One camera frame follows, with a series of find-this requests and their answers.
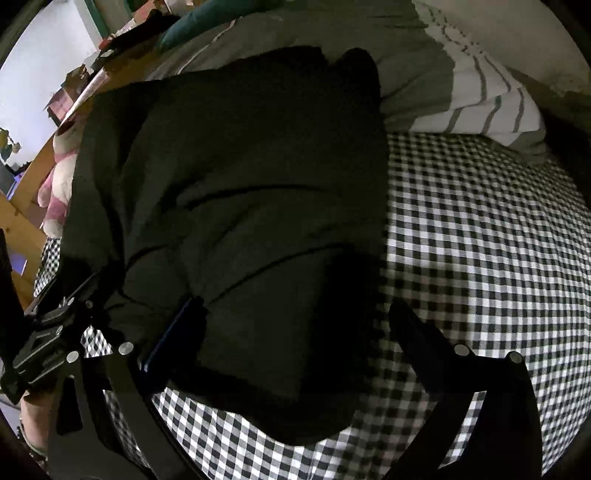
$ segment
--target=stuffed animal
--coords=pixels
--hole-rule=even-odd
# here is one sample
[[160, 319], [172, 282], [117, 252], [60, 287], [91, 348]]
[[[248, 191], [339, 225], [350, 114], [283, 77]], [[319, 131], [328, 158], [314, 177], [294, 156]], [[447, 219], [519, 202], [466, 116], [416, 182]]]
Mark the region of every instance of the stuffed animal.
[[43, 231], [50, 238], [61, 238], [72, 198], [72, 180], [76, 157], [82, 143], [85, 119], [67, 121], [53, 137], [56, 166], [39, 189], [37, 196], [41, 207], [47, 208]]

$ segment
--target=wooden bed frame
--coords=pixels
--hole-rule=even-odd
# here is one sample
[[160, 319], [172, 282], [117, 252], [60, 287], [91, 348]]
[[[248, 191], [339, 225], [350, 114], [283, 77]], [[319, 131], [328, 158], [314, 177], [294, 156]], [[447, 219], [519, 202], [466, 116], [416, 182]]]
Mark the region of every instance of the wooden bed frame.
[[[155, 39], [148, 40], [113, 59], [97, 73], [95, 80], [82, 93], [80, 101], [74, 104], [66, 119], [74, 111], [90, 112], [96, 93], [141, 81], [147, 68], [157, 59], [152, 51], [154, 43]], [[31, 223], [27, 212], [37, 204], [37, 192], [54, 165], [51, 136], [27, 168], [10, 201], [0, 195], [0, 228], [5, 232], [9, 249], [22, 255], [27, 261], [22, 273], [12, 272], [12, 282], [23, 308], [28, 307], [33, 300], [33, 284], [47, 240], [45, 233]]]

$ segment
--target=screw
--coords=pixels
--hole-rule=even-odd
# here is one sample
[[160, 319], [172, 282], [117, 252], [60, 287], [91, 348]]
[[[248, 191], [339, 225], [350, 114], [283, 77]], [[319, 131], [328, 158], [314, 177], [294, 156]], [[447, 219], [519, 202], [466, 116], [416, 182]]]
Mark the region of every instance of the screw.
[[468, 355], [470, 355], [470, 349], [466, 345], [462, 345], [461, 343], [458, 343], [453, 348], [453, 351], [456, 353], [456, 355], [459, 355], [459, 356], [468, 356]]
[[509, 359], [514, 363], [514, 364], [520, 364], [523, 361], [523, 357], [518, 354], [517, 352], [511, 352], [509, 354]]
[[134, 351], [134, 344], [131, 342], [125, 342], [119, 345], [119, 353], [121, 355], [129, 355]]
[[73, 352], [68, 353], [66, 360], [68, 360], [69, 364], [73, 364], [76, 360], [78, 360], [79, 356], [80, 354], [74, 350]]

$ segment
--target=teal pillow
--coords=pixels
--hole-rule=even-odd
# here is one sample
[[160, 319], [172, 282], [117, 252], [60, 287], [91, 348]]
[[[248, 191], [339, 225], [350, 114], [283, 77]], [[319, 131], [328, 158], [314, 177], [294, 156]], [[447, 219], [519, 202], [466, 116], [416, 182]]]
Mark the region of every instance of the teal pillow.
[[208, 0], [164, 32], [156, 49], [165, 52], [225, 22], [265, 12], [282, 3], [283, 0]]

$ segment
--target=checkered bedsheet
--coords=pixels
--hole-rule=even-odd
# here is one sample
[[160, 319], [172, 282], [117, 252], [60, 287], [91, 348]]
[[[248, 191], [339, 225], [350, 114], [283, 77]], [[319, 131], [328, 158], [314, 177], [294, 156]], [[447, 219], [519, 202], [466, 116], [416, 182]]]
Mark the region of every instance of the checkered bedsheet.
[[[591, 213], [572, 180], [554, 160], [526, 166], [482, 137], [398, 134], [388, 143], [387, 256], [375, 319], [379, 353], [368, 359], [371, 393], [349, 428], [296, 447], [179, 392], [155, 395], [163, 421], [210, 478], [381, 478], [434, 407], [389, 340], [393, 297], [477, 355], [524, 355], [540, 411], [544, 470], [589, 414]], [[48, 241], [37, 292], [55, 273], [58, 251], [59, 241]], [[111, 352], [92, 329], [83, 344], [88, 355]], [[128, 456], [145, 463], [116, 400], [106, 398]], [[483, 398], [475, 394], [446, 463], [461, 454]]]

